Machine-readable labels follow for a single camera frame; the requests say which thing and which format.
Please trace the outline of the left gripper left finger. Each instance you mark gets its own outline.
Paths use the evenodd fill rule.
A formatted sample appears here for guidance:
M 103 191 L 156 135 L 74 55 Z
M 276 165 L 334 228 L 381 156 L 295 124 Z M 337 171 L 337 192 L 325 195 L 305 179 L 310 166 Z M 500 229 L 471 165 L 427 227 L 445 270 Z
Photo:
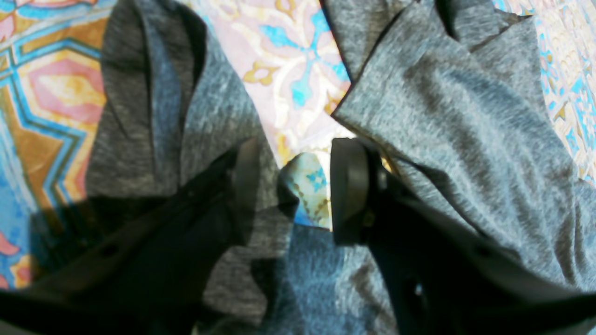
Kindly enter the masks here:
M 218 260 L 245 246 L 260 145 L 244 140 L 163 204 L 32 286 L 1 292 L 1 324 L 39 335 L 183 335 Z

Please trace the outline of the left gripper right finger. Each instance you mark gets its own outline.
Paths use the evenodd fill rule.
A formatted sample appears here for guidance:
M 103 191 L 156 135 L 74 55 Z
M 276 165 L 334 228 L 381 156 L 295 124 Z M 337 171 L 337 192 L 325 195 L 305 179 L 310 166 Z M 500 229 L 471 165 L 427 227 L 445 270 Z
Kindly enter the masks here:
M 331 149 L 333 237 L 370 250 L 401 335 L 587 335 L 595 295 L 560 288 L 426 205 L 357 138 Z

